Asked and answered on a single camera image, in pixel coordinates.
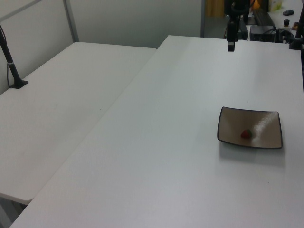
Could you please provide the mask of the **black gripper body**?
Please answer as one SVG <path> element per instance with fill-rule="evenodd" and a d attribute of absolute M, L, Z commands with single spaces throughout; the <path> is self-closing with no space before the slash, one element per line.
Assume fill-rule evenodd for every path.
<path fill-rule="evenodd" d="M 233 0 L 231 4 L 231 16 L 237 17 L 249 12 L 250 0 Z"/>

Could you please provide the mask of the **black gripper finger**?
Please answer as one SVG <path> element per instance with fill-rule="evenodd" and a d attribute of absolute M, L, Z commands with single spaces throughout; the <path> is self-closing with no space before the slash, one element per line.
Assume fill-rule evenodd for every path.
<path fill-rule="evenodd" d="M 227 24 L 227 37 L 226 40 L 228 42 L 228 52 L 235 51 L 235 43 L 238 40 L 238 18 L 231 17 Z"/>

